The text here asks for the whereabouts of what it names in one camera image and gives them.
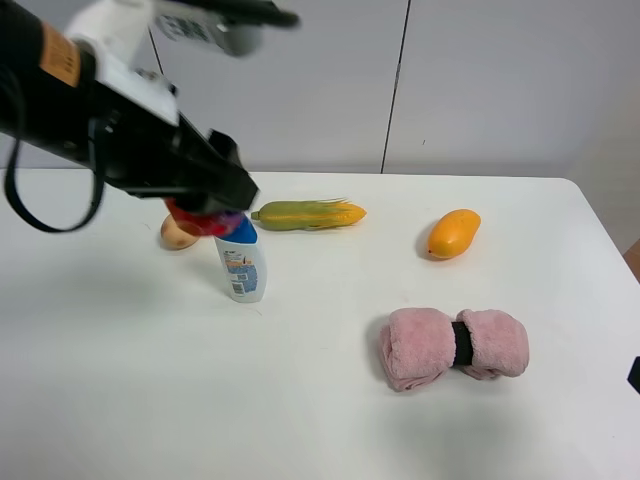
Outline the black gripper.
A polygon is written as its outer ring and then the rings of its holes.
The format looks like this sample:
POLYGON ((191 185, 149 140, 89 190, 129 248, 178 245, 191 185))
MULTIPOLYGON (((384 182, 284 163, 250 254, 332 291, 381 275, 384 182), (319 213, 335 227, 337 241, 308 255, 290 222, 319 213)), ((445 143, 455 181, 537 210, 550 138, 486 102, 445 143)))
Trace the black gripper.
POLYGON ((193 214, 252 206, 258 187, 229 135, 211 129, 203 136, 183 114, 170 125, 97 81, 81 82, 75 94, 91 124, 90 164, 99 189, 172 198, 193 214))

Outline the black white robot arm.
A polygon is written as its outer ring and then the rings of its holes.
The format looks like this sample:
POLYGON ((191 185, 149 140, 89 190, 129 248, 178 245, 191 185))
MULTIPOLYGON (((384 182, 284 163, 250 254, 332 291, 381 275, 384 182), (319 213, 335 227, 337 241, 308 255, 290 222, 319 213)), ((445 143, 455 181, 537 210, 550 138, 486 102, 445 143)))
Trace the black white robot arm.
POLYGON ((181 113, 178 88, 134 60, 151 26, 173 41, 244 57, 264 28, 299 22, 270 1, 96 1, 58 31, 5 1, 1 129, 132 196, 172 198, 196 215, 245 211, 258 189, 235 143, 201 134, 181 113))

